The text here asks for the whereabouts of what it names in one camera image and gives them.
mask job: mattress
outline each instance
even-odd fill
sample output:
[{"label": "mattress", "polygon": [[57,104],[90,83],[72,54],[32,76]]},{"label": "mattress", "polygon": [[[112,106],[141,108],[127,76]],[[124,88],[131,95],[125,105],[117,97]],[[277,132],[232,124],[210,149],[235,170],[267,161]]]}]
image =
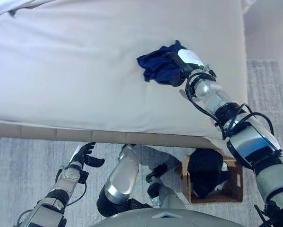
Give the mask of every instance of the mattress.
[{"label": "mattress", "polygon": [[234,100],[246,101],[240,0],[55,0],[0,15],[0,135],[219,140],[183,86],[144,81],[136,58],[176,39],[211,65]]}]

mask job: black cloth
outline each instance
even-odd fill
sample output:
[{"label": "black cloth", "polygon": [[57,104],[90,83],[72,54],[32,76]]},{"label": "black cloth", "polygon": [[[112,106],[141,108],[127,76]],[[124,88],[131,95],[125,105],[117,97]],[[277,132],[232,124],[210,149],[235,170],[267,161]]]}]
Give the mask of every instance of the black cloth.
[{"label": "black cloth", "polygon": [[180,73],[180,67],[168,56],[168,53],[177,53],[181,49],[186,48],[176,40],[175,44],[169,47],[162,46],[157,51],[138,57],[138,64],[145,69],[143,74],[145,81],[154,79],[158,83],[172,84],[174,77]]},{"label": "black cloth", "polygon": [[194,192],[204,199],[214,188],[230,178],[222,171],[223,157],[213,149],[198,148],[189,158],[188,172]]}]

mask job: black cable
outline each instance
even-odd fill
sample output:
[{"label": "black cable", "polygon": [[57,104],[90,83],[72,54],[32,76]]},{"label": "black cable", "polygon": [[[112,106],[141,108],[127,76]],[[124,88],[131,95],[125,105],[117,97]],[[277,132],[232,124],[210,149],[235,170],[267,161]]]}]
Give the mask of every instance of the black cable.
[{"label": "black cable", "polygon": [[264,222],[266,222],[266,219],[263,217],[263,214],[261,212],[261,210],[259,209],[259,207],[257,205],[254,205],[256,211],[258,212],[258,215],[260,216],[261,220]]},{"label": "black cable", "polygon": [[26,214],[26,213],[29,213],[29,212],[31,212],[31,211],[33,211],[33,210],[26,210],[26,211],[24,211],[23,213],[21,213],[21,215],[19,215],[19,217],[18,217],[18,219],[17,219],[17,225],[16,226],[13,226],[13,227],[19,227],[20,226],[20,220],[22,219],[22,216],[24,215],[24,214]]},{"label": "black cable", "polygon": [[56,176],[55,176],[55,182],[58,181],[58,177],[60,176],[60,173],[62,172],[62,169],[59,169]]},{"label": "black cable", "polygon": [[75,200],[75,201],[69,203],[69,204],[67,205],[67,207],[70,206],[70,205],[72,205],[72,204],[74,204],[74,203],[76,203],[76,202],[79,201],[81,198],[83,198],[83,196],[85,195],[85,193],[86,193],[86,182],[85,182],[85,191],[84,191],[84,193],[83,193],[77,200]]},{"label": "black cable", "polygon": [[232,118],[231,123],[230,123],[230,125],[228,126],[228,131],[231,130],[232,126],[233,126],[234,123],[235,123],[235,120],[236,120],[237,116],[240,114],[240,112],[241,112],[241,110],[243,109],[244,106],[246,106],[246,107],[248,108],[249,112],[252,113],[252,110],[251,110],[250,106],[247,105],[246,103],[243,103],[243,104],[239,107],[239,109],[238,109],[236,115]]},{"label": "black cable", "polygon": [[195,73],[193,76],[189,77],[186,85],[185,85],[185,93],[187,94],[187,97],[189,99],[189,101],[202,113],[204,113],[205,115],[211,117],[215,122],[216,124],[219,126],[219,128],[221,129],[221,132],[222,132],[222,139],[225,140],[226,139],[226,133],[225,133],[225,130],[224,130],[224,127],[222,126],[221,122],[212,114],[210,114],[208,111],[206,111],[205,109],[203,109],[202,107],[200,107],[199,105],[197,105],[195,103],[195,101],[193,100],[193,95],[191,94],[190,92],[190,81],[192,78],[194,78],[195,76],[197,75],[203,75],[203,76],[206,76],[206,73],[202,73],[202,72],[198,72],[198,73]]},{"label": "black cable", "polygon": [[268,123],[268,125],[269,125],[270,133],[271,133],[272,135],[274,135],[274,128],[273,128],[272,122],[270,121],[270,119],[269,119],[266,115],[264,115],[263,113],[259,113],[259,112],[252,112],[252,113],[250,113],[249,115],[247,115],[247,116],[245,116],[244,118],[242,118],[232,129],[230,129],[230,130],[228,131],[228,135],[231,135],[231,134],[232,134],[232,131],[233,131],[235,128],[240,127],[248,118],[250,118],[250,117],[252,117],[252,116],[261,116],[261,117],[263,117],[263,118],[267,121],[267,123]]},{"label": "black cable", "polygon": [[[221,132],[222,132],[222,139],[223,139],[223,140],[225,140],[227,137],[231,136],[231,135],[232,135],[232,132],[234,131],[234,129],[240,127],[248,118],[250,118],[250,117],[252,117],[252,116],[261,116],[261,117],[263,117],[263,118],[267,121],[267,123],[268,123],[268,125],[269,125],[271,134],[274,135],[274,128],[273,128],[273,124],[272,124],[272,122],[270,121],[270,119],[269,119],[266,115],[264,115],[263,113],[252,112],[251,108],[250,108],[246,103],[243,103],[243,104],[239,107],[239,109],[238,109],[236,115],[232,118],[232,120],[231,120],[231,122],[230,122],[230,125],[229,125],[229,127],[228,127],[228,130],[225,131],[225,130],[224,130],[224,127],[223,127],[222,124],[221,124],[221,122],[220,122],[214,115],[210,114],[208,111],[206,111],[205,109],[203,109],[202,107],[200,107],[199,105],[197,105],[197,104],[195,103],[195,101],[193,100],[193,97],[194,97],[195,95],[192,94],[191,91],[190,91],[190,87],[191,87],[190,81],[191,81],[195,76],[200,76],[200,77],[203,76],[203,77],[206,77],[207,75],[208,75],[208,74],[206,74],[206,73],[198,72],[198,73],[193,74],[191,77],[189,77],[189,79],[188,79],[188,81],[187,81],[187,83],[186,83],[186,85],[185,85],[185,92],[186,92],[186,95],[187,95],[189,101],[190,101],[200,112],[202,112],[202,113],[204,113],[205,115],[211,117],[211,118],[216,122],[216,125],[219,126],[219,128],[221,129]],[[247,109],[249,110],[250,114],[248,114],[247,116],[245,116],[244,118],[242,118],[234,127],[232,127],[233,124],[234,124],[234,122],[235,122],[235,120],[236,120],[236,118],[237,118],[237,116],[239,115],[239,113],[241,112],[241,110],[243,109],[244,106],[247,107]]]}]

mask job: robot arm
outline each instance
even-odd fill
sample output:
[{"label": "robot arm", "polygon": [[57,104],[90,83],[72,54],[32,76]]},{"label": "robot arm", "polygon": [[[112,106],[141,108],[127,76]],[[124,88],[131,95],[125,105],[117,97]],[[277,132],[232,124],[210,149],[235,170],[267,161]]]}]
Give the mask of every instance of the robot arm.
[{"label": "robot arm", "polygon": [[[223,132],[223,139],[228,138],[227,147],[237,161],[254,171],[266,204],[264,214],[270,219],[279,219],[279,215],[283,214],[283,156],[273,136],[270,120],[264,114],[252,112],[246,104],[240,106],[233,101],[216,82],[215,73],[208,66],[204,67],[201,61],[199,64],[180,54],[172,54],[172,58],[180,66],[182,74],[188,75],[186,94],[189,100],[216,121]],[[195,97],[201,100],[204,109],[193,100]],[[256,115],[268,121],[270,132],[256,119]]]},{"label": "robot arm", "polygon": [[104,159],[88,156],[95,143],[78,146],[69,162],[69,165],[60,173],[60,178],[50,189],[45,198],[40,200],[25,220],[17,226],[21,227],[64,227],[67,220],[63,217],[65,208],[77,183],[86,185],[88,172],[83,171],[84,164],[100,167]]}]

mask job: blue fabric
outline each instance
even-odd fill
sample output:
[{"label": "blue fabric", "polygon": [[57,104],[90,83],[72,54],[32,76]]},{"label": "blue fabric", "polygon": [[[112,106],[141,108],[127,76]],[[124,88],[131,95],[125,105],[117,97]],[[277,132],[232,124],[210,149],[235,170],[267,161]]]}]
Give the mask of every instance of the blue fabric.
[{"label": "blue fabric", "polygon": [[180,68],[167,55],[169,52],[177,53],[180,49],[186,49],[176,40],[175,44],[162,46],[158,51],[142,55],[137,58],[138,64],[145,69],[145,81],[154,79],[158,83],[170,84],[172,78],[179,75]]}]

